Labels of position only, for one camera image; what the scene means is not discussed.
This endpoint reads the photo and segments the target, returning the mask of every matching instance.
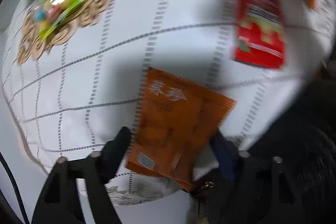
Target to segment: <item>metal screw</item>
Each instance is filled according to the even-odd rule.
[[[278,156],[273,157],[273,160],[278,164],[282,163],[282,158],[280,158]]]
[[[91,158],[97,158],[97,157],[100,156],[100,154],[101,154],[100,151],[93,151],[93,152],[90,154],[90,157],[91,157]]]
[[[67,160],[68,160],[67,157],[59,157],[59,158],[57,159],[57,163],[62,164],[62,163],[64,163],[64,162],[66,162]]]
[[[242,158],[248,158],[250,156],[250,153],[244,150],[239,151],[238,153]]]

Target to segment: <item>grid pattern tablecloth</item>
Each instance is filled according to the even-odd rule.
[[[288,107],[331,52],[335,0],[280,0],[286,26],[282,70],[231,60],[235,0],[110,0],[98,23],[79,28],[64,44],[18,66],[27,13],[22,0],[7,30],[2,81],[5,96],[34,158],[50,171],[56,159],[86,157],[122,126],[137,127],[148,66],[209,87],[237,101],[221,125],[224,136],[249,147]],[[178,186],[120,167],[107,185],[115,205],[168,195]],[[207,147],[198,178],[216,166]],[[83,182],[80,190],[85,192]]]

